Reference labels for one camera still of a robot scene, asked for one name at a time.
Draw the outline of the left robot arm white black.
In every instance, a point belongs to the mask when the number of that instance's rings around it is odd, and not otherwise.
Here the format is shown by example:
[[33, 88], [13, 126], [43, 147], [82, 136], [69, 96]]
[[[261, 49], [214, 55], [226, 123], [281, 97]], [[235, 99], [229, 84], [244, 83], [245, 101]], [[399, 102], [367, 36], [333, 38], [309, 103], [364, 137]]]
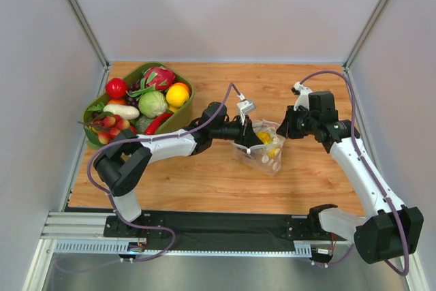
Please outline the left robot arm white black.
[[123, 132], [102, 147], [92, 165], [106, 185], [104, 191], [115, 213], [128, 224], [141, 216], [135, 188], [149, 164], [198, 155], [209, 149], [213, 140], [231, 140], [246, 148], [261, 145], [249, 118], [249, 113], [255, 110], [254, 103], [243, 99], [237, 107], [239, 115], [229, 119], [224, 104], [213, 102], [200, 118], [175, 132], [154, 136]]

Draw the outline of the fake red apple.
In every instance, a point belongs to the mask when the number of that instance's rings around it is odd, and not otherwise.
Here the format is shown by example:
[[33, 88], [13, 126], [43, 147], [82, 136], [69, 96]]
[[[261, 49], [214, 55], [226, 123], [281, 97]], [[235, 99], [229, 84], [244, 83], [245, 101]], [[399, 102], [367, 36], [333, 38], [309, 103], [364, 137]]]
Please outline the fake red apple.
[[121, 78], [113, 78], [106, 83], [105, 91], [110, 99], [121, 99], [127, 94], [128, 84]]

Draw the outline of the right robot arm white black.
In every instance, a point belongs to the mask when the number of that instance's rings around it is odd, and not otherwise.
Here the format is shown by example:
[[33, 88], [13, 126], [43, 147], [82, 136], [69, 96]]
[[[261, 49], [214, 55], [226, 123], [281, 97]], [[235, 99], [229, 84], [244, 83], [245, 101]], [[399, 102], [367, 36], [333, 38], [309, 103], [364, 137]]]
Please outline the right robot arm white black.
[[306, 87], [293, 92], [296, 103], [287, 107], [278, 135], [313, 136], [340, 165], [364, 209], [364, 217], [358, 217], [333, 204], [313, 207], [309, 215], [315, 227], [352, 242], [368, 264], [408, 258], [416, 251], [424, 223], [419, 208], [406, 206], [391, 190], [352, 122], [339, 119], [331, 92]]

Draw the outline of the fake yellow lemon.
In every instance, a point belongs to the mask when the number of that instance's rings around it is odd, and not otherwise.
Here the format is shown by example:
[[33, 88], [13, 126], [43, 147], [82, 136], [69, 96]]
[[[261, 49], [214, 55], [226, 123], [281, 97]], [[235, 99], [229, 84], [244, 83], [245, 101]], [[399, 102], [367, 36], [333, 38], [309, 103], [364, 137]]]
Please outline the fake yellow lemon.
[[189, 100], [189, 92], [180, 85], [171, 86], [166, 93], [166, 101], [175, 108], [182, 107]]

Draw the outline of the fake yellow banana bunch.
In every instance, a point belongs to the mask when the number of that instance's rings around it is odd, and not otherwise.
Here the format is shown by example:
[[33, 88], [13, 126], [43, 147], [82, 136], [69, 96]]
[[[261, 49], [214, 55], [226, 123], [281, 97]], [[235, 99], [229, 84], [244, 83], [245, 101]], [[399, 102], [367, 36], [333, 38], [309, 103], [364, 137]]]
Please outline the fake yellow banana bunch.
[[[268, 132], [258, 131], [256, 135], [264, 144], [273, 144], [274, 142], [274, 138]], [[276, 151], [277, 151], [276, 147], [270, 148], [270, 150], [268, 151], [269, 158], [275, 157]]]

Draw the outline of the fake red chili pepper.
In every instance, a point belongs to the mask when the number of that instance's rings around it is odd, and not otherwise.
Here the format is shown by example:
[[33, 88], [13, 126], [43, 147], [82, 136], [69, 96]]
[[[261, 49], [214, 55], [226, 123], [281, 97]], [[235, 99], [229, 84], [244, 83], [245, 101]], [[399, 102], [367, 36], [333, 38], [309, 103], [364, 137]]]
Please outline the fake red chili pepper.
[[162, 123], [164, 123], [167, 119], [169, 119], [173, 115], [172, 112], [165, 112], [158, 117], [156, 117], [153, 122], [145, 129], [144, 134], [145, 135], [154, 135], [156, 134], [157, 130], [161, 126]]

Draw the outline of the clear zip top bag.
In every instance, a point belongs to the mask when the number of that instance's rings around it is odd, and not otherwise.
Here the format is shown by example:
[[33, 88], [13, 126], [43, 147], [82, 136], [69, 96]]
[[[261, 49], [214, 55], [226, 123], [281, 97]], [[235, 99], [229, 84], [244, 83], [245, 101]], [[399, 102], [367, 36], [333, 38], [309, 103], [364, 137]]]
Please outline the clear zip top bag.
[[[285, 138], [277, 134], [278, 123], [272, 121], [254, 121], [253, 130], [268, 132], [273, 138], [273, 144], [264, 144], [251, 148], [243, 147], [232, 143], [234, 158], [259, 172], [274, 176], [281, 168], [281, 154]], [[276, 156], [269, 158], [268, 151], [276, 147]]]

